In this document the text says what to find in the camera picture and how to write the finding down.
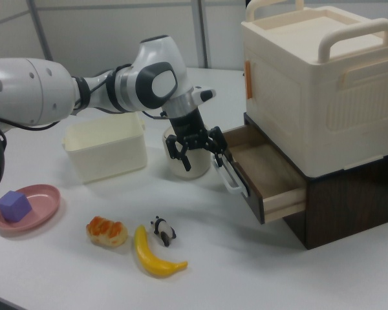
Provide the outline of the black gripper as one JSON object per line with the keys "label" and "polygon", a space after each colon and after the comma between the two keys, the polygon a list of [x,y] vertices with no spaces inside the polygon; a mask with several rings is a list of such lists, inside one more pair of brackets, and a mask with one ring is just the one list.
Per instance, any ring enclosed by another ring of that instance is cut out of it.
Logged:
{"label": "black gripper", "polygon": [[170,158],[182,162],[186,171],[191,170],[187,151],[205,149],[215,156],[216,162],[223,162],[227,142],[219,127],[206,130],[200,111],[196,108],[189,114],[170,119],[175,135],[166,138],[166,147]]}

